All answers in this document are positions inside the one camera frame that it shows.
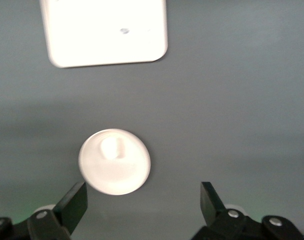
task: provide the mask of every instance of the white round lid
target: white round lid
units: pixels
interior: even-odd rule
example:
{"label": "white round lid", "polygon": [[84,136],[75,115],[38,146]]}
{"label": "white round lid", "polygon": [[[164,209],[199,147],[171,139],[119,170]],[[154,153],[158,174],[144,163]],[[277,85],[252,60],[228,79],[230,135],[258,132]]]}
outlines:
{"label": "white round lid", "polygon": [[129,194],[146,181],[151,161],[145,145],[132,133],[106,129],[82,145],[79,167],[85,181],[110,195]]}

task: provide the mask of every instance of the black plastic part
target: black plastic part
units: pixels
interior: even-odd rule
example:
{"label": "black plastic part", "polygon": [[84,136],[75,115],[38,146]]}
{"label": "black plastic part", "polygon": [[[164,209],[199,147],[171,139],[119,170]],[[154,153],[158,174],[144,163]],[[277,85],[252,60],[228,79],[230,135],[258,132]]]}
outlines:
{"label": "black plastic part", "polygon": [[[270,219],[278,219],[281,226],[273,225]],[[263,232],[271,240],[304,240],[300,231],[284,217],[281,216],[265,216],[262,219]]]}
{"label": "black plastic part", "polygon": [[[238,217],[231,217],[229,211],[238,213]],[[210,226],[210,229],[220,233],[225,239],[238,239],[246,224],[245,216],[234,209],[227,209],[222,212]]]}
{"label": "black plastic part", "polygon": [[12,220],[8,217],[0,217],[0,237],[13,227]]}
{"label": "black plastic part", "polygon": [[53,208],[60,224],[73,233],[87,209],[87,190],[84,182],[76,183]]}
{"label": "black plastic part", "polygon": [[245,217],[245,226],[242,235],[239,237],[240,240],[265,240],[266,237],[262,233],[261,223],[258,223],[250,217]]}
{"label": "black plastic part", "polygon": [[31,240],[70,240],[68,231],[60,225],[51,210],[41,210],[27,220]]}
{"label": "black plastic part", "polygon": [[0,217],[0,240],[70,240],[86,209],[86,184],[79,182],[53,210],[38,211],[15,225],[10,218]]}
{"label": "black plastic part", "polygon": [[202,227],[191,240],[224,240],[225,237],[217,232],[212,231],[208,227]]}
{"label": "black plastic part", "polygon": [[209,227],[226,208],[210,182],[201,183],[201,211]]}

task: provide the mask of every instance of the white rectangular plate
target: white rectangular plate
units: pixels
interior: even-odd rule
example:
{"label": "white rectangular plate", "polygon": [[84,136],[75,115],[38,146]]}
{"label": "white rectangular plate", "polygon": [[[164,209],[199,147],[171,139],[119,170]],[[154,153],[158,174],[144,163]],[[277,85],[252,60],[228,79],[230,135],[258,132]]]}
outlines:
{"label": "white rectangular plate", "polygon": [[166,0],[40,0],[59,68],[152,62],[167,50]]}

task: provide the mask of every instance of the circular white disc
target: circular white disc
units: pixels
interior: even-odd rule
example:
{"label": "circular white disc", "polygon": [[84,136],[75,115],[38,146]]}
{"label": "circular white disc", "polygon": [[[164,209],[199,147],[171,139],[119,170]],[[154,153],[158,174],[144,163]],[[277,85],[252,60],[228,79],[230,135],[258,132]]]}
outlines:
{"label": "circular white disc", "polygon": [[151,161],[145,145],[121,129],[90,136],[79,154],[79,167],[88,184],[110,195],[129,194],[146,181]]}

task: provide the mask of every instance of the gray table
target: gray table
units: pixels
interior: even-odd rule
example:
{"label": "gray table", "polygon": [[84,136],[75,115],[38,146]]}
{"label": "gray table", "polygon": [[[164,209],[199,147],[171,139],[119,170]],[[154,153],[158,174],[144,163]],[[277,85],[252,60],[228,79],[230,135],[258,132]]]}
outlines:
{"label": "gray table", "polygon": [[89,187],[75,240],[188,240],[201,181],[226,204],[304,233],[304,0],[168,0],[153,63],[59,69],[37,0],[0,0],[0,216],[56,203],[91,134],[136,134],[152,159],[137,191]]}

